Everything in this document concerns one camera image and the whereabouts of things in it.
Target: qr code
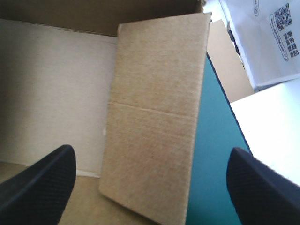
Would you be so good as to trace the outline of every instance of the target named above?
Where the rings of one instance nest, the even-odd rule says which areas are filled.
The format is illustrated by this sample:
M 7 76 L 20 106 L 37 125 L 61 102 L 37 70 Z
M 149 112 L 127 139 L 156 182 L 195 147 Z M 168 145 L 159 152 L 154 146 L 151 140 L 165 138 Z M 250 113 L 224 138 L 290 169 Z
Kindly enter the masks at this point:
M 289 3 L 275 12 L 275 21 L 280 31 L 293 23 Z
M 285 37 L 285 42 L 290 52 L 290 56 L 293 58 L 299 55 L 299 51 L 297 49 L 297 45 L 295 43 L 292 31 L 285 33 L 283 36 Z

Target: teal board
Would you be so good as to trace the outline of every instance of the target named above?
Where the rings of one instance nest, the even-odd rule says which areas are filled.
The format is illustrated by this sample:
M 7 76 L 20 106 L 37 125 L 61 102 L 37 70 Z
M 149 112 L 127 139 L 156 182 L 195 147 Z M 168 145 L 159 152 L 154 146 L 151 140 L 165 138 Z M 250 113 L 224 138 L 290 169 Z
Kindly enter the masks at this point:
M 196 132 L 187 225 L 240 225 L 226 186 L 233 147 L 248 150 L 207 58 Z

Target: cardboard sheet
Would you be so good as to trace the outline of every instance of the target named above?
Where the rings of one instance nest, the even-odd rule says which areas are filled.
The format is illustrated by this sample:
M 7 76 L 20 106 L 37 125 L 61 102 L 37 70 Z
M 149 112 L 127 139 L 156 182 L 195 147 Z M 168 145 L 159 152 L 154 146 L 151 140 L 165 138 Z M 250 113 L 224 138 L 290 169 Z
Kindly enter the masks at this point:
M 254 94 L 246 71 L 222 20 L 210 24 L 207 52 L 229 102 Z
M 210 15 L 122 24 L 100 191 L 185 223 Z
M 71 144 L 99 176 L 115 37 L 0 20 L 0 161 L 31 165 Z

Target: white surface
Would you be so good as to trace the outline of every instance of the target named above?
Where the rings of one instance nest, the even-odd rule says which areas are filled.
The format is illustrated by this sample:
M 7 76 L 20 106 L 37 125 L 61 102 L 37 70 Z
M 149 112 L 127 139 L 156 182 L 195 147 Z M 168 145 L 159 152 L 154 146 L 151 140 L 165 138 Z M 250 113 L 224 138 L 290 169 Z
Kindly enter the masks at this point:
M 231 106 L 253 155 L 300 186 L 300 79 Z
M 292 31 L 296 45 L 300 45 L 300 1 L 259 0 L 260 10 L 256 15 L 254 0 L 220 2 L 255 90 L 300 77 L 300 55 L 290 56 L 284 38 L 285 33 Z M 274 22 L 274 13 L 286 3 L 290 6 L 292 24 L 279 31 Z
M 0 161 L 31 165 L 71 144 L 97 176 L 115 37 L 0 20 Z

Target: brown cardboard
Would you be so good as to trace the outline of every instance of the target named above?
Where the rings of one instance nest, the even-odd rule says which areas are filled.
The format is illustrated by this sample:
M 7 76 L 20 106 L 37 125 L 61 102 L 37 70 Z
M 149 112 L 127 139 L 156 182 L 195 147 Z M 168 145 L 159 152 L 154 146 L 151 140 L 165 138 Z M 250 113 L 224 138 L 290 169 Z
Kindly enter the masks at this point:
M 0 18 L 117 35 L 120 23 L 199 11 L 198 0 L 0 0 Z
M 211 23 L 207 52 L 229 102 L 254 94 L 222 20 Z
M 209 20 L 119 27 L 99 189 L 164 225 L 185 223 Z

